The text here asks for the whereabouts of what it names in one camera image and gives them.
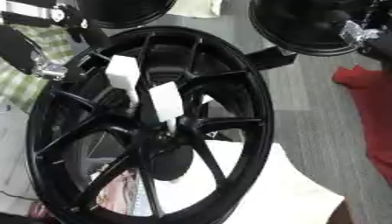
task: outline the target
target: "white foam block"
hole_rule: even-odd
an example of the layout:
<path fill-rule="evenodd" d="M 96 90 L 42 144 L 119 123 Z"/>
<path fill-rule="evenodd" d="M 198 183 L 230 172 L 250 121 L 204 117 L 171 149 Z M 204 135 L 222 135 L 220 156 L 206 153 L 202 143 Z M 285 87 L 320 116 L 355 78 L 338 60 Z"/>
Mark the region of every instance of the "white foam block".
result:
<path fill-rule="evenodd" d="M 139 101 L 136 86 L 140 78 L 140 69 L 135 58 L 113 56 L 106 69 L 106 75 L 112 87 L 127 91 L 132 102 Z"/>
<path fill-rule="evenodd" d="M 173 81 L 151 88 L 150 96 L 161 123 L 184 114 L 183 101 Z"/>

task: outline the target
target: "cable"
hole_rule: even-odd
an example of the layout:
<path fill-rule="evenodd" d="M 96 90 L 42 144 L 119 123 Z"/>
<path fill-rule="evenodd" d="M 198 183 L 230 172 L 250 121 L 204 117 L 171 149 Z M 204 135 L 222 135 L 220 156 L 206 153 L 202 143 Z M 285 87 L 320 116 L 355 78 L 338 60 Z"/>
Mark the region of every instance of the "cable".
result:
<path fill-rule="evenodd" d="M 7 197 L 14 198 L 14 199 L 29 200 L 29 201 L 33 201 L 33 202 L 39 201 L 39 200 L 37 200 L 37 199 L 29 199 L 29 198 L 22 197 L 22 196 L 12 195 L 12 194 L 9 194 L 9 193 L 7 193 L 7 192 L 5 192 L 5 191 L 0 191 L 0 193 L 2 193 L 3 195 L 5 195 L 5 196 L 7 196 Z"/>

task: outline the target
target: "red fabric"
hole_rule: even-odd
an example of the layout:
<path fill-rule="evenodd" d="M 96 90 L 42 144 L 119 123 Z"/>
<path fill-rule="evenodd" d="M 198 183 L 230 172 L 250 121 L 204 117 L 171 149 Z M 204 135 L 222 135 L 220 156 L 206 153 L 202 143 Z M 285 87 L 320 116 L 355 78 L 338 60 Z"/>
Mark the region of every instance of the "red fabric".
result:
<path fill-rule="evenodd" d="M 350 90 L 360 111 L 367 156 L 392 184 L 392 75 L 340 67 L 332 79 Z"/>

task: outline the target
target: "gray carpet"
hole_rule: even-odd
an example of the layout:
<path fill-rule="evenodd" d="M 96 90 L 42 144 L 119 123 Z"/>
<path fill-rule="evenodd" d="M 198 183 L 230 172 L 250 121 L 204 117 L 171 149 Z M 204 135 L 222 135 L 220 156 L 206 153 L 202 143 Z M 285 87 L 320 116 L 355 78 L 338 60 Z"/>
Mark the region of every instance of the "gray carpet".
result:
<path fill-rule="evenodd" d="M 245 53 L 268 46 L 249 22 L 248 0 L 229 1 L 220 18 L 167 15 L 149 25 L 211 32 Z M 85 46 L 74 47 L 79 51 Z M 299 56 L 292 66 L 264 73 L 276 109 L 276 142 L 301 172 L 347 197 L 356 224 L 391 224 L 392 189 L 366 158 L 361 120 L 349 93 L 331 81 L 338 66 L 355 64 L 380 67 L 353 53 L 333 58 Z"/>

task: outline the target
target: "white cloth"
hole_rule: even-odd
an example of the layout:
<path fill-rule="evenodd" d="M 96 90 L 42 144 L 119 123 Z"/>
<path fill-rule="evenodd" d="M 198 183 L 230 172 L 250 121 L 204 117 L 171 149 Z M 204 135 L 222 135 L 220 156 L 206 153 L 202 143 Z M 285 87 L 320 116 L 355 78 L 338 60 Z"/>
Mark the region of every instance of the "white cloth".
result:
<path fill-rule="evenodd" d="M 178 0 L 169 14 L 189 18 L 217 18 L 222 0 Z"/>
<path fill-rule="evenodd" d="M 207 141 L 221 169 L 228 175 L 242 152 L 242 143 Z M 190 170 L 178 181 L 156 181 L 165 212 L 189 207 L 211 193 L 214 178 L 195 154 Z M 326 224 L 343 197 L 299 172 L 282 146 L 274 143 L 262 174 L 225 224 Z"/>

